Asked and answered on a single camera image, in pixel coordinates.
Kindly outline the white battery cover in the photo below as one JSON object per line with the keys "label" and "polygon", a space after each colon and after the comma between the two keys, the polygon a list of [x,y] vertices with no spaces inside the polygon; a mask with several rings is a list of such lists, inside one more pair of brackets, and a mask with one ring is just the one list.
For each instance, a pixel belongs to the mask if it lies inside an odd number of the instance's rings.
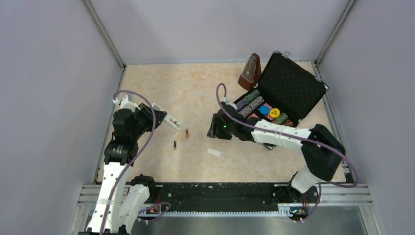
{"label": "white battery cover", "polygon": [[214,155],[216,157],[220,157],[221,156],[221,151],[218,151],[218,150],[215,150],[215,149],[212,149],[212,148],[209,148],[208,151],[207,151],[207,153],[209,153],[211,155]]}

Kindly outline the white remote control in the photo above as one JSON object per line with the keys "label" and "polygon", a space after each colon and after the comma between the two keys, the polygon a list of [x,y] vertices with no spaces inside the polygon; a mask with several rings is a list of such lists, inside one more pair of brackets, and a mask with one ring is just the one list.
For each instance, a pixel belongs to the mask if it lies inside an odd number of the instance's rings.
{"label": "white remote control", "polygon": [[166,112],[166,116],[163,119],[163,122],[167,125],[169,125],[171,128],[180,131],[182,128],[182,123],[179,122],[176,118],[174,118],[173,116],[170,115],[170,113],[168,113],[166,110],[164,110],[163,108],[161,108],[158,104],[156,103],[152,103],[152,107],[154,108],[155,111],[163,111]]}

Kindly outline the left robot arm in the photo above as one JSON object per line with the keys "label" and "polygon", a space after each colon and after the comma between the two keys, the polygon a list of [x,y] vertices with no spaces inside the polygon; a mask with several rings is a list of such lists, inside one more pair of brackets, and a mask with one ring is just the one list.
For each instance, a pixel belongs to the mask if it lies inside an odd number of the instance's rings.
{"label": "left robot arm", "polygon": [[83,235],[128,235],[143,204],[155,200],[157,189],[151,176],[136,176],[127,196],[123,195],[139,150],[138,139],[157,128],[166,116],[166,111],[152,111],[144,103],[114,112],[112,139],[104,151],[100,192]]}

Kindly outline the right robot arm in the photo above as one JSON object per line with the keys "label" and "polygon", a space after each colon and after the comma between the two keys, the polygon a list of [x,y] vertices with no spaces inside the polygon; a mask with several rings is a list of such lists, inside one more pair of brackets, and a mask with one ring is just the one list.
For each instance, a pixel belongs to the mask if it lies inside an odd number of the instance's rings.
{"label": "right robot arm", "polygon": [[307,191],[321,181],[331,181],[342,161],[345,149],[323,125],[311,129],[277,125],[258,117],[230,118],[223,111],[212,117],[207,133],[210,138],[241,141],[284,147],[302,154],[305,167],[290,179],[287,196],[294,202],[301,201]]}

